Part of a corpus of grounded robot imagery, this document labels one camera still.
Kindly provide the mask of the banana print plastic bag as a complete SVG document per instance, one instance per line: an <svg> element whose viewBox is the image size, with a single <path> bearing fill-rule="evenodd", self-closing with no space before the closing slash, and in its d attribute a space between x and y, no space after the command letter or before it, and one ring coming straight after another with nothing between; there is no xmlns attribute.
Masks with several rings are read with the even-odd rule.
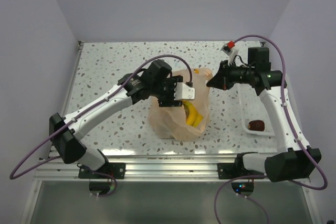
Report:
<svg viewBox="0 0 336 224"><path fill-rule="evenodd" d="M193 70L195 99L189 102L203 116L203 120L198 127L186 124L186 114L183 105L174 108L161 108L158 105L157 98L151 99L148 121L159 138L193 141L205 132L205 128L210 122L209 87L206 86L206 83L212 77L213 73L209 68L196 68Z"/></svg>

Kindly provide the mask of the yellow fake banana bunch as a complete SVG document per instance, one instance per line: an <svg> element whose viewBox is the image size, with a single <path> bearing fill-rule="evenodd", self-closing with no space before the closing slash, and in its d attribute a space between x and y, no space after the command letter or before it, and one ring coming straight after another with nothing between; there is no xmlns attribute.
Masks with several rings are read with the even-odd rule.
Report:
<svg viewBox="0 0 336 224"><path fill-rule="evenodd" d="M203 116L198 113L195 106L189 101L183 101L184 111L186 114L186 124L193 127L198 127Z"/></svg>

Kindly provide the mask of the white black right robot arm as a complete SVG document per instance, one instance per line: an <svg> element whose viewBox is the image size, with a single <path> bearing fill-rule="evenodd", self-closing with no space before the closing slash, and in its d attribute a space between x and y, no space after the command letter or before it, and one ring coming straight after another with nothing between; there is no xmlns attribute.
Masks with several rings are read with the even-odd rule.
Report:
<svg viewBox="0 0 336 224"><path fill-rule="evenodd" d="M311 148L295 118L287 84L279 70L272 70L267 47L248 49L248 61L236 65L238 51L224 45L222 51L229 58L220 63L217 74L206 84L210 88L229 90L235 84L248 84L255 89L263 103L273 128L277 154L257 152L237 154L233 165L224 168L231 178L265 174L272 182L308 178L321 152Z"/></svg>

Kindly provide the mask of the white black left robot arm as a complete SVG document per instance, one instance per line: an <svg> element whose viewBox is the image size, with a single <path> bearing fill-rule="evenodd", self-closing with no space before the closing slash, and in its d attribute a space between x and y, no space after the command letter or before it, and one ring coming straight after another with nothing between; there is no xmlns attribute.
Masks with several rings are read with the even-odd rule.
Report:
<svg viewBox="0 0 336 224"><path fill-rule="evenodd" d="M115 113L149 97L158 99L159 106L182 106L176 91L182 76L172 76L171 67L162 60L153 61L146 69L126 74L108 92L83 108L49 119L51 142L65 164L79 162L97 178L109 172L107 158L100 150L89 148L81 140L98 124Z"/></svg>

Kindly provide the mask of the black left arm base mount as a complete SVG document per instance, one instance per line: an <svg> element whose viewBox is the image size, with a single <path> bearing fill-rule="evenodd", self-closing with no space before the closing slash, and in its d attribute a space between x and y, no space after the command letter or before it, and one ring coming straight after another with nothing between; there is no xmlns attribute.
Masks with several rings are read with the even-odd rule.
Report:
<svg viewBox="0 0 336 224"><path fill-rule="evenodd" d="M106 158L104 164L97 170L86 165L77 165L79 168L78 178L80 179L124 179L126 163L109 162Z"/></svg>

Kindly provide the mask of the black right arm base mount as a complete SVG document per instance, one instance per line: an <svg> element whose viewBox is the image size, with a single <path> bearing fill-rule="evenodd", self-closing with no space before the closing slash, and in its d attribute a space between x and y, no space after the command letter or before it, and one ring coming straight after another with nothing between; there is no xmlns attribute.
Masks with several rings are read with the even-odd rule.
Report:
<svg viewBox="0 0 336 224"><path fill-rule="evenodd" d="M219 179L233 179L241 176L261 176L263 173L247 170L243 165L243 156L254 154L254 152L239 153L232 163L217 163L217 173Z"/></svg>

